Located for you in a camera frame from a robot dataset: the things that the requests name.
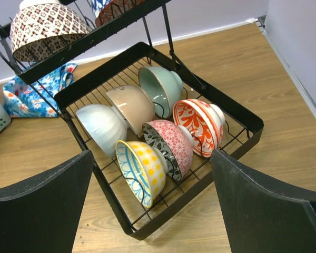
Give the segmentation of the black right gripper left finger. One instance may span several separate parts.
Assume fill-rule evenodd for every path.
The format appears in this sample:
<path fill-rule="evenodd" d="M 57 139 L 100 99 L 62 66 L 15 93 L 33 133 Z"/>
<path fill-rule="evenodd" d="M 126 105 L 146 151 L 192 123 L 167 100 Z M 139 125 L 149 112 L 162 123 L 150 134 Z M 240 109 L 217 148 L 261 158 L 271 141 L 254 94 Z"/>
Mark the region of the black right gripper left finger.
<path fill-rule="evenodd" d="M 0 252 L 72 252 L 93 167 L 83 151 L 0 188 Z"/>

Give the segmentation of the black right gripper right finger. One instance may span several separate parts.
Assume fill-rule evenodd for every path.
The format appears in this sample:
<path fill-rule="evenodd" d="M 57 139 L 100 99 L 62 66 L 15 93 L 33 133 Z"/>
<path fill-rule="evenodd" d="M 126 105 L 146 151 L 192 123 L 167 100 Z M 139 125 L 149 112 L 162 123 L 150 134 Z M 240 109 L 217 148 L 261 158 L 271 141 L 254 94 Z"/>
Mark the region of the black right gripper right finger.
<path fill-rule="evenodd" d="M 232 252 L 316 252 L 316 191 L 219 150 L 212 152 L 211 165 Z"/>

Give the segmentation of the orange white floral bowl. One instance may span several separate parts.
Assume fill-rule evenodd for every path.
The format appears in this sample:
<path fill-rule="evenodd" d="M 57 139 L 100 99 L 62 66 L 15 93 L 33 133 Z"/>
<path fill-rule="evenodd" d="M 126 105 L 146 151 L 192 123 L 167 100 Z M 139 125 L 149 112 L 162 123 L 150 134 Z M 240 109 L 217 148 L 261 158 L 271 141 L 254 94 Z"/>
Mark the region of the orange white floral bowl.
<path fill-rule="evenodd" d="M 215 104 L 199 99 L 177 101 L 173 107 L 173 120 L 184 126 L 194 140 L 194 153 L 209 158 L 219 148 L 224 135 L 225 116 Z"/>

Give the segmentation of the brown patterned bowl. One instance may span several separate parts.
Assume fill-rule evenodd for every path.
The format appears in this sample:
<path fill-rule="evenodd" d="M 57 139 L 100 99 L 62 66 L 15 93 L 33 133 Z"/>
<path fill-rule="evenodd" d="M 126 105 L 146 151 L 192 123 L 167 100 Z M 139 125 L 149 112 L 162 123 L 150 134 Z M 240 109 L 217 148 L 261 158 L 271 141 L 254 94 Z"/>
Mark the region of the brown patterned bowl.
<path fill-rule="evenodd" d="M 12 55 L 23 62 L 42 61 L 90 32 L 79 15 L 60 1 L 21 1 L 11 22 Z"/>

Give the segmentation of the blue white patterned bowl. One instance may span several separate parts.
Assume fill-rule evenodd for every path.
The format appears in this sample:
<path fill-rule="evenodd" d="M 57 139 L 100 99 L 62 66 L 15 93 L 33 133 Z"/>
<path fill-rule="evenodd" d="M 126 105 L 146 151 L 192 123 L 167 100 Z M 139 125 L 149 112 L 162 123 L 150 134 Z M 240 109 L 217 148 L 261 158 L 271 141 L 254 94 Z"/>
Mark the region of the blue white patterned bowl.
<path fill-rule="evenodd" d="M 144 1 L 145 0 L 91 0 L 96 27 L 100 27 L 112 21 Z"/>

